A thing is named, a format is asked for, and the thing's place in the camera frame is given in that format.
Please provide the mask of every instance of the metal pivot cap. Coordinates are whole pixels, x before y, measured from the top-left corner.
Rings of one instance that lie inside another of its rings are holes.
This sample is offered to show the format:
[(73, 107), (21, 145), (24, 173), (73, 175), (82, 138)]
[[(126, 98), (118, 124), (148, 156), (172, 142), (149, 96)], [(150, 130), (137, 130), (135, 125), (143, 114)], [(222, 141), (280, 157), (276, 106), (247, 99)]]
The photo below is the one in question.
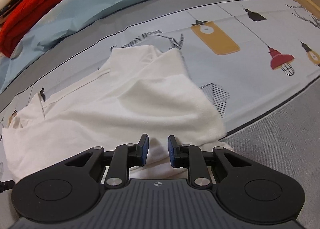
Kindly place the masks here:
[(210, 184), (210, 180), (205, 177), (199, 177), (195, 179), (195, 184), (198, 186), (208, 186)]
[(111, 177), (107, 179), (107, 184), (110, 186), (118, 186), (122, 183), (122, 180), (118, 177)]

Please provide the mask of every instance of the red lamp print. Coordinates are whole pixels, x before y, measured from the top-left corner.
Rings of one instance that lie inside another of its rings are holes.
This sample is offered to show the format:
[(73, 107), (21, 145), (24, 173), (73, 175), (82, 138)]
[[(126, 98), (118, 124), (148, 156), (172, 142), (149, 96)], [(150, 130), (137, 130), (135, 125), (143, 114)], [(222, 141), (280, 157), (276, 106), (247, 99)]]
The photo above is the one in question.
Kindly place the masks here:
[(281, 68), (284, 73), (288, 76), (293, 76), (294, 75), (294, 69), (290, 65), (290, 63), (295, 59), (292, 55), (290, 54), (281, 54), (277, 50), (269, 47), (269, 53), (272, 57), (272, 60), (270, 62), (270, 66), (272, 70)]

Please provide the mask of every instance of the red cloth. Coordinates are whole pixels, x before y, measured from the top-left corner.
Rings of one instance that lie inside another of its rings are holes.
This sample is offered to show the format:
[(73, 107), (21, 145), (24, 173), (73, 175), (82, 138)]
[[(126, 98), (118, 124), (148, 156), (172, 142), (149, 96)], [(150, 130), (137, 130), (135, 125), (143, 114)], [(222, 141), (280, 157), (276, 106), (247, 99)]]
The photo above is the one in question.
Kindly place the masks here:
[(9, 15), (0, 31), (0, 51), (10, 58), (22, 37), (62, 0), (23, 0)]

